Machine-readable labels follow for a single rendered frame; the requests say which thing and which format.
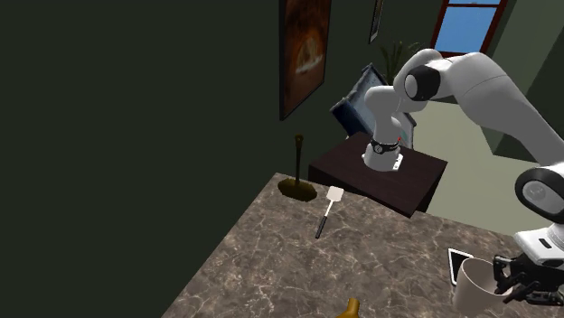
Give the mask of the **green houseplant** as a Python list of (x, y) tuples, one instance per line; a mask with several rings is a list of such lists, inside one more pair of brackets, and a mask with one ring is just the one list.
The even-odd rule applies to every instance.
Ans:
[(393, 81), (401, 67), (420, 48), (421, 44), (419, 42), (413, 42), (408, 45), (404, 45), (403, 42), (394, 42), (389, 50), (384, 46), (380, 47), (381, 54), (385, 62), (384, 79), (388, 85), (393, 84)]

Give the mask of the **dark robot stand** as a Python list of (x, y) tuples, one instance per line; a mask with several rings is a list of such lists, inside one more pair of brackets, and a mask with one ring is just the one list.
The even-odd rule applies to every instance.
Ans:
[(447, 162), (403, 147), (399, 169), (377, 172), (364, 164), (362, 155), (370, 137), (357, 133), (308, 167), (308, 180), (336, 186), (372, 199), (409, 218), (425, 212), (433, 198)]

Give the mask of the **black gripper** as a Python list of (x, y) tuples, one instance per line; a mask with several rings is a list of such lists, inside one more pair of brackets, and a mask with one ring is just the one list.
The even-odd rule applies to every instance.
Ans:
[(511, 289), (503, 299), (504, 304), (525, 301), (535, 305), (564, 306), (564, 294), (559, 291), (564, 285), (564, 259), (548, 259), (538, 265), (525, 254), (515, 258), (495, 255), (493, 278), (496, 294)]

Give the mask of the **yellow-brown bottle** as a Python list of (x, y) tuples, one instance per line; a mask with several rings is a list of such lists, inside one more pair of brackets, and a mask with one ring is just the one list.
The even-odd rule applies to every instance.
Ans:
[(349, 298), (346, 309), (335, 318), (360, 318), (360, 302), (355, 298)]

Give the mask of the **white cup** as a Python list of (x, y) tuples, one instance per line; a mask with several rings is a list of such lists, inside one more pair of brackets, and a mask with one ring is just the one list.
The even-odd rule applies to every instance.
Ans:
[(503, 304), (511, 292), (510, 287), (496, 294), (493, 264), (481, 258), (464, 260), (458, 270), (453, 300), (454, 308), (465, 318), (476, 318), (486, 309)]

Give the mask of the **brown paper towel holder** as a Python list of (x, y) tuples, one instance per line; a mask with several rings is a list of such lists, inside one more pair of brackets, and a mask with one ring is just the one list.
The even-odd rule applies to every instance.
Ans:
[(296, 175), (294, 178), (286, 178), (277, 184), (280, 192), (289, 198), (308, 202), (316, 198), (317, 192), (315, 188), (300, 180), (301, 153), (304, 137), (301, 134), (295, 136), (296, 144)]

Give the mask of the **large orange wall picture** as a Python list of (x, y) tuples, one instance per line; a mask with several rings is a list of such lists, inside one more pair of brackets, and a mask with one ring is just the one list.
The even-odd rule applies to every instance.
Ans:
[(323, 83), (332, 0), (278, 0), (279, 119)]

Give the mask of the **small wall picture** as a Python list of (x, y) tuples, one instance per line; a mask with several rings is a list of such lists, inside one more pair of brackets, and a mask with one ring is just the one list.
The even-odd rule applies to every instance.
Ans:
[(378, 31), (381, 23), (381, 14), (384, 0), (375, 0), (374, 8), (371, 19), (371, 29), (369, 36), (369, 43), (372, 43), (378, 36)]

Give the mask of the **red-framed window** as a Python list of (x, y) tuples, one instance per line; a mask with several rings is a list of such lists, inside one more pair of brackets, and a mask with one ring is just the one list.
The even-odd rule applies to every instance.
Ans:
[(444, 57), (486, 53), (508, 0), (443, 0), (430, 47)]

